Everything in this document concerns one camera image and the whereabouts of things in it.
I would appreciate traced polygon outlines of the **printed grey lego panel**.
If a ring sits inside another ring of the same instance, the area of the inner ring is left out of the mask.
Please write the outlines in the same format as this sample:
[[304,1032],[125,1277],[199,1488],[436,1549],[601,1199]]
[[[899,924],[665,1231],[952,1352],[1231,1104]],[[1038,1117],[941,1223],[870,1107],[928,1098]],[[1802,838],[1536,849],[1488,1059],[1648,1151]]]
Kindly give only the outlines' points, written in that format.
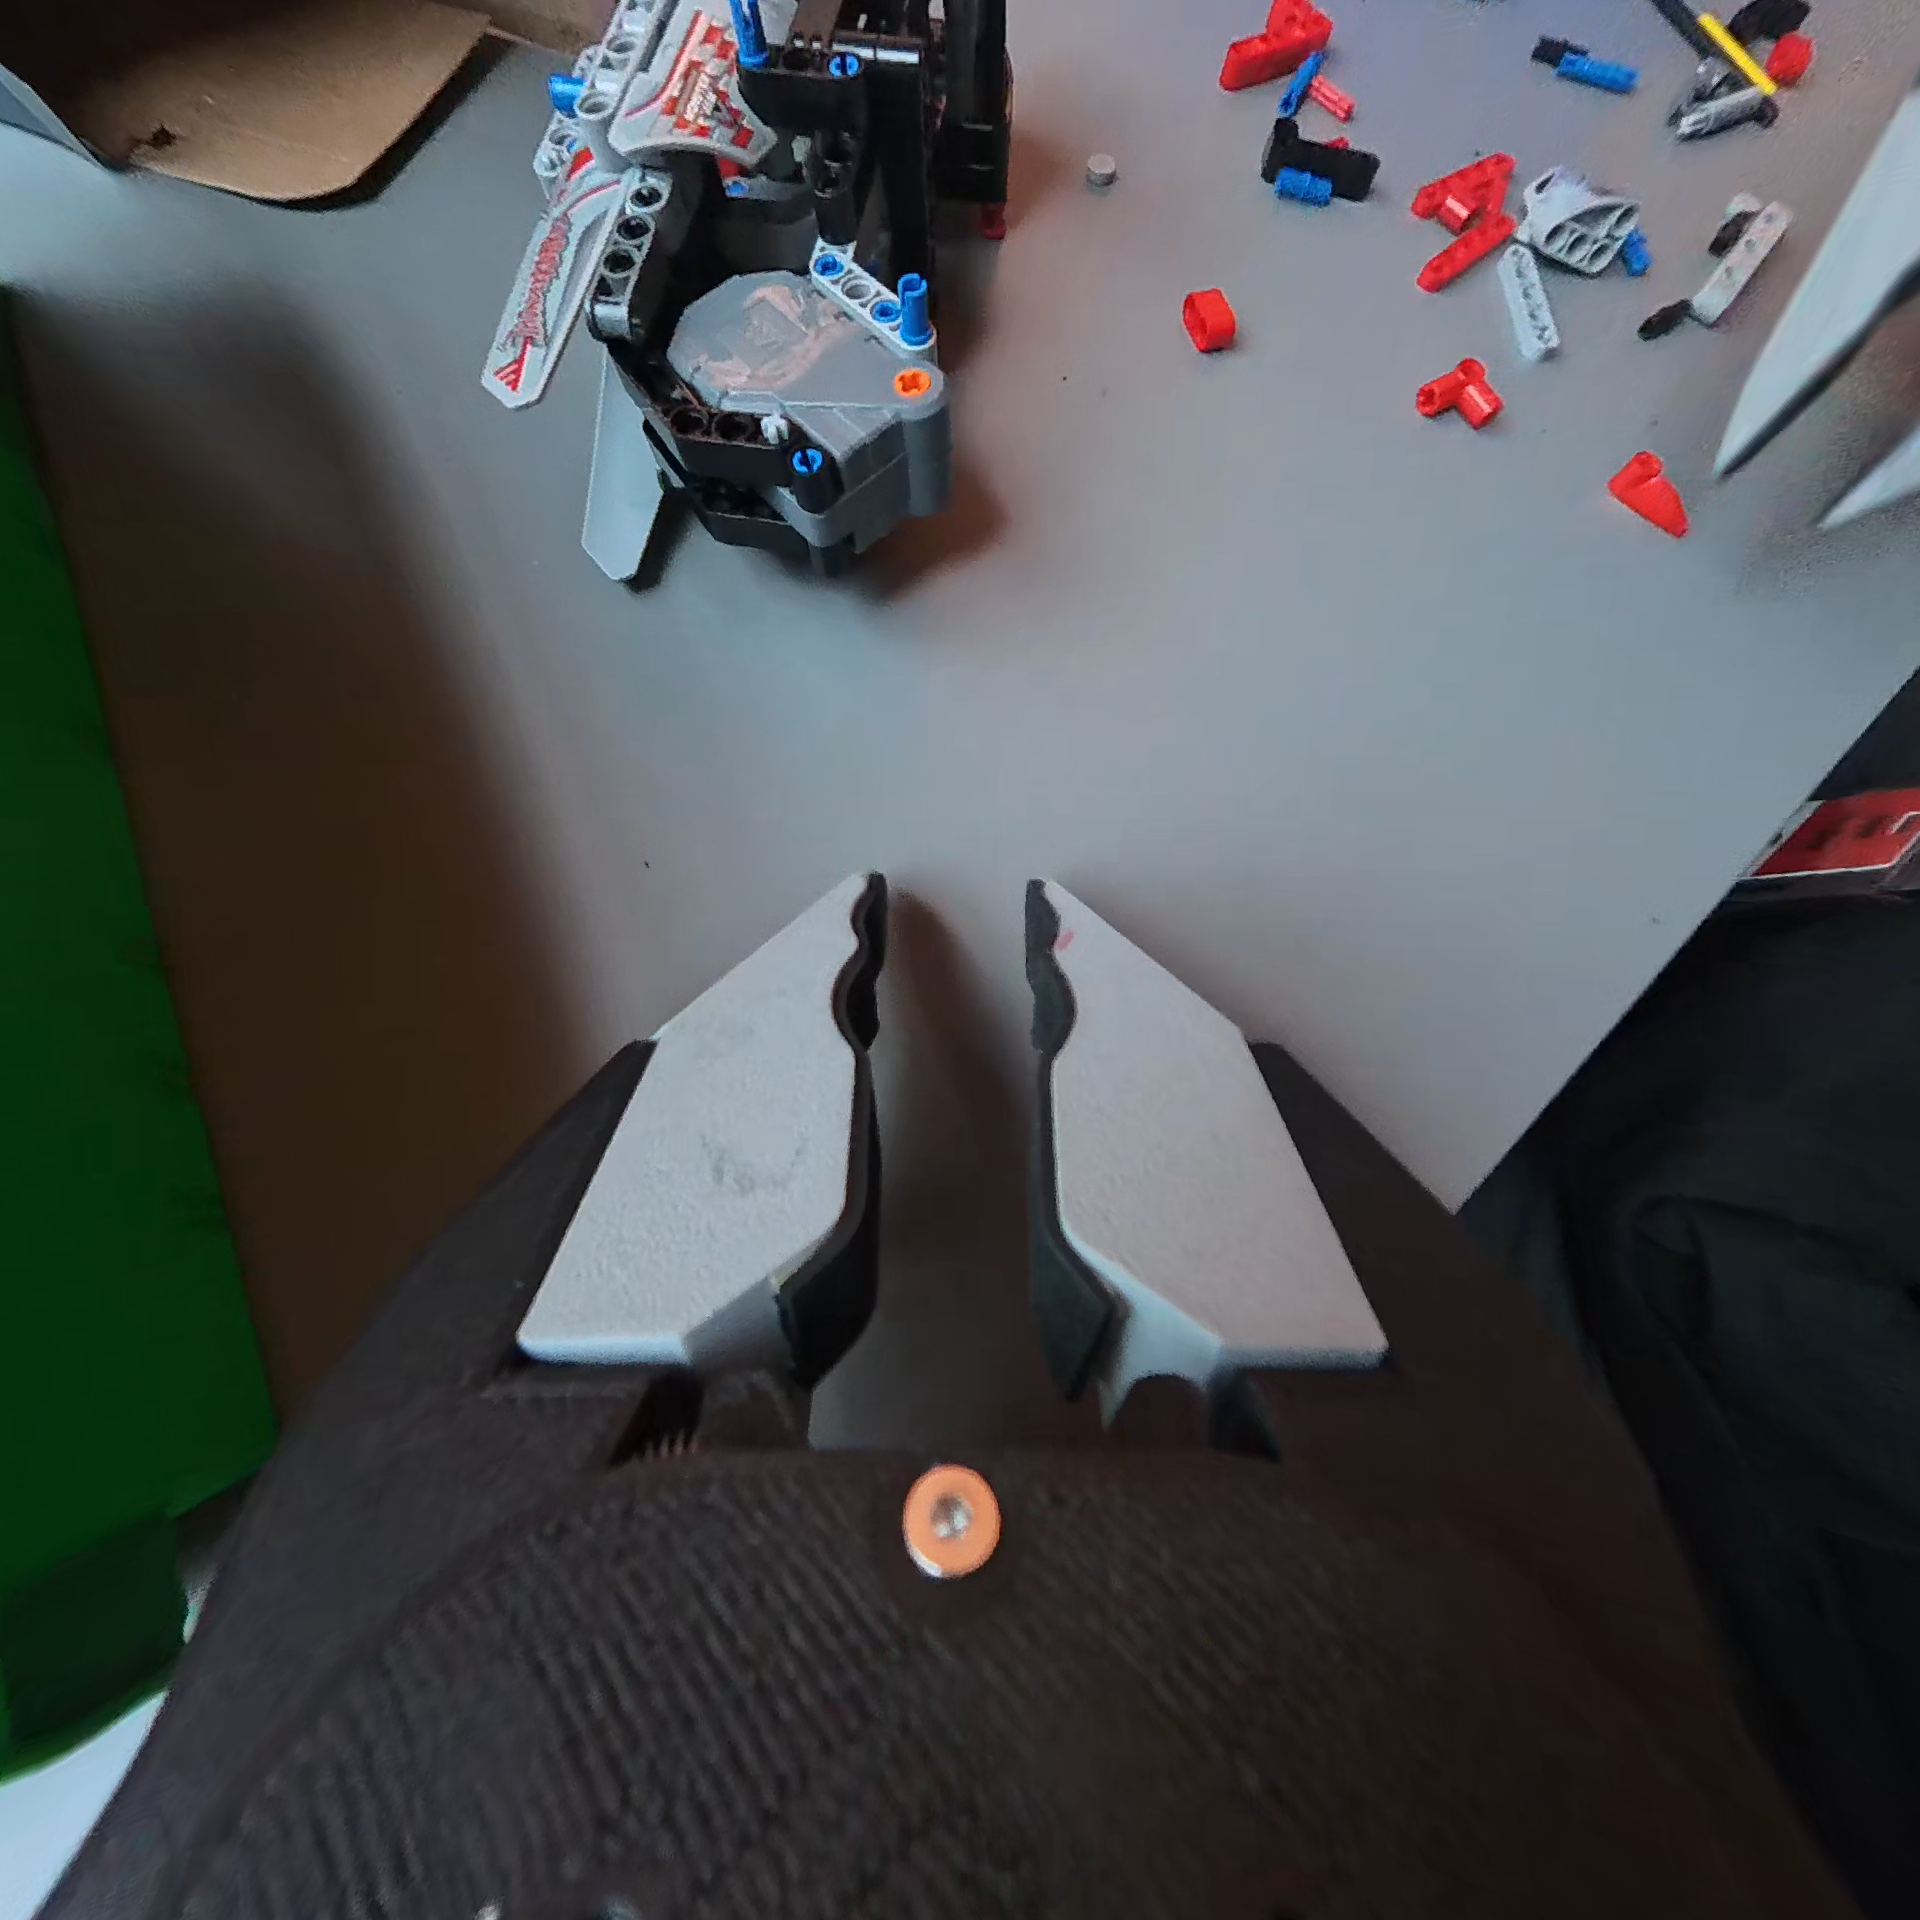
[[1618,261],[1639,224],[1640,203],[1558,165],[1524,184],[1516,241],[1541,261],[1592,278]]

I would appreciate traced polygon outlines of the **light grey lego beam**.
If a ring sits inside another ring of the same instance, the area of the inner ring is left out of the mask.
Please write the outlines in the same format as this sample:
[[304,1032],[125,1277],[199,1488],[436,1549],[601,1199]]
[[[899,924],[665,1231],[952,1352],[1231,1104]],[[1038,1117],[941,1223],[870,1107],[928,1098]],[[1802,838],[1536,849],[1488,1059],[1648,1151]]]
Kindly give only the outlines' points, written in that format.
[[1536,254],[1524,244],[1508,244],[1496,275],[1516,350],[1531,366],[1548,363],[1563,348],[1563,332]]
[[1711,276],[1689,300],[1698,327],[1717,327],[1759,276],[1775,249],[1794,222],[1794,210],[1778,201],[1733,204],[1717,231],[1709,252],[1717,261]]

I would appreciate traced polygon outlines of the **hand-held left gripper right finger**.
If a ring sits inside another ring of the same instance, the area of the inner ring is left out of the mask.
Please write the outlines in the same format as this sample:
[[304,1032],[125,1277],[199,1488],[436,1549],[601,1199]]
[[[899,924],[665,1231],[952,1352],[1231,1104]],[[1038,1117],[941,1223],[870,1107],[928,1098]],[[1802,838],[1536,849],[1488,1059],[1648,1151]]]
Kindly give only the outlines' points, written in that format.
[[1058,1391],[1376,1371],[1387,1333],[1243,1029],[1057,880],[1026,885],[1022,938]]

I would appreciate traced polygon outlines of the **red black printed booklet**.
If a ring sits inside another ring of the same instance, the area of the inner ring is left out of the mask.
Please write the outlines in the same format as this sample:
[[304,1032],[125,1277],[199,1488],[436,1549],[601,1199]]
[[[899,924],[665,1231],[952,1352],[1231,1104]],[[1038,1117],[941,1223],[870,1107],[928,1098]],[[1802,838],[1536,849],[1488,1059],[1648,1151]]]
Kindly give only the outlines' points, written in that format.
[[1918,789],[1882,787],[1794,811],[1740,872],[1733,900],[1912,898]]

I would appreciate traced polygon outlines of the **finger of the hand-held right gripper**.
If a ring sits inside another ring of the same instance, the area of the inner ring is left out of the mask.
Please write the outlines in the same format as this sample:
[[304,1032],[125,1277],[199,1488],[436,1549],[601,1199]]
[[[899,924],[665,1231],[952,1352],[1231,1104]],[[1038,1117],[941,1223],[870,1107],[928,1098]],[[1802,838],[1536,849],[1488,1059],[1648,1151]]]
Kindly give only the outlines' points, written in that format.
[[1730,477],[1793,426],[1918,291],[1918,88],[1908,88],[1749,373],[1717,451]]
[[1920,432],[1910,432],[1823,515],[1819,528],[1835,532],[1864,516],[1914,499],[1920,486]]

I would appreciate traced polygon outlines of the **red lego beam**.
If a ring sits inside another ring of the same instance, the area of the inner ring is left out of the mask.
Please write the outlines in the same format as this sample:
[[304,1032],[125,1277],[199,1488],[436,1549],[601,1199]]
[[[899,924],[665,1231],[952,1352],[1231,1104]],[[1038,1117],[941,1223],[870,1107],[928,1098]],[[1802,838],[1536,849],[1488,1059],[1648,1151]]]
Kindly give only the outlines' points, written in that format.
[[1424,182],[1412,196],[1417,220],[1460,236],[1483,220],[1501,218],[1514,178],[1516,159],[1496,152]]
[[1473,273],[1480,263],[1506,249],[1518,222],[1504,210],[1480,210],[1448,246],[1428,259],[1414,283],[1424,294],[1439,294]]

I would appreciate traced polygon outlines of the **yellow lego axle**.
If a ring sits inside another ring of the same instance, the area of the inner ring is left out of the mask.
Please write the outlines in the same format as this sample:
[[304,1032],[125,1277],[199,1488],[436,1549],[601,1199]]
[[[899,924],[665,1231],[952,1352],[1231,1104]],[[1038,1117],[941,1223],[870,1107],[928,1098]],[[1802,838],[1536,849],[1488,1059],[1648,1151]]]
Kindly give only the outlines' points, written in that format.
[[1698,35],[1711,44],[1729,69],[1742,76],[1763,98],[1778,93],[1773,75],[1749,52],[1747,44],[1713,13],[1696,13],[1692,22]]

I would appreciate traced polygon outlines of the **black lego set box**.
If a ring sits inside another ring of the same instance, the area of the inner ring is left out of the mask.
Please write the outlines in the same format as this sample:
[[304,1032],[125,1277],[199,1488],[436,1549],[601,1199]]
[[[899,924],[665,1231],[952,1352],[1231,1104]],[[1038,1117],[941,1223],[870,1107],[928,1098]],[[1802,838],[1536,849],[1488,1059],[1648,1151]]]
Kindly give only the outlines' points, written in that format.
[[7,3],[4,127],[266,204],[358,186],[490,35],[436,3]]

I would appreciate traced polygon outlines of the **red lego claw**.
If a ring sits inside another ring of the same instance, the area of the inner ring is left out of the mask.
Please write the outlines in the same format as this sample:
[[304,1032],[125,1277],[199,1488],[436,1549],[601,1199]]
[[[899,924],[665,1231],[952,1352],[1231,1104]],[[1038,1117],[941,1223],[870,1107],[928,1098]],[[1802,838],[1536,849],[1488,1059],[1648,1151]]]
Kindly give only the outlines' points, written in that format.
[[1607,478],[1607,492],[1631,515],[1662,534],[1685,540],[1690,532],[1690,513],[1682,492],[1669,478],[1667,462],[1652,451],[1632,453]]

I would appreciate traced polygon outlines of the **black grey lego model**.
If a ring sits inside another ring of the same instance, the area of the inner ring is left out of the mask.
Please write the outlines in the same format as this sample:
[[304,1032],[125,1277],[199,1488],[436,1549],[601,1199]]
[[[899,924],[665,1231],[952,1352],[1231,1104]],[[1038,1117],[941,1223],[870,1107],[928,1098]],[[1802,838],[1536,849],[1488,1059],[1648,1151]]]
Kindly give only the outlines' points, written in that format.
[[546,97],[483,389],[597,345],[595,566],[641,584],[667,510],[819,574],[943,515],[936,226],[1005,232],[1006,5],[623,3]]

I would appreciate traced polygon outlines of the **green plastic bin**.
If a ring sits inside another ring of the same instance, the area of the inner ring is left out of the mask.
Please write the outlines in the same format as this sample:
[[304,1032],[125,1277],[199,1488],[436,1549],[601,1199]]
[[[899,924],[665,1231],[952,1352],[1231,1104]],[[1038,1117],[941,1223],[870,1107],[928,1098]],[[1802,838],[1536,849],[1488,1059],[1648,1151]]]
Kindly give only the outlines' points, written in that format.
[[276,1409],[4,300],[3,1775],[159,1693]]

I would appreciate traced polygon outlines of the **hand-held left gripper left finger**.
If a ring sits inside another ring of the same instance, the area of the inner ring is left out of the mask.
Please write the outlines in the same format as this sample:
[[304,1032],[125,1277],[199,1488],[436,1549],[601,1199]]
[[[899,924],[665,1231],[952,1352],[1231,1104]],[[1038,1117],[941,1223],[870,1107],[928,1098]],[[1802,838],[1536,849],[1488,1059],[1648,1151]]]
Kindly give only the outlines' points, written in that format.
[[815,1386],[878,1299],[870,1048],[886,879],[858,872],[667,1021],[546,1264],[519,1352]]

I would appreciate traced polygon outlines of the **lego spring shock absorber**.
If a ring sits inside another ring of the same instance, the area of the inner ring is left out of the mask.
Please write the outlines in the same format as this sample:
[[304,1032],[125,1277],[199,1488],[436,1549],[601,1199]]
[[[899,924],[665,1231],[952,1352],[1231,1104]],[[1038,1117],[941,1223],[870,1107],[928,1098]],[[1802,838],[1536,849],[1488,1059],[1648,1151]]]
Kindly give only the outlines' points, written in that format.
[[1775,98],[1724,62],[1704,60],[1687,93],[1669,110],[1667,124],[1679,143],[1733,132],[1740,127],[1771,129],[1778,120]]

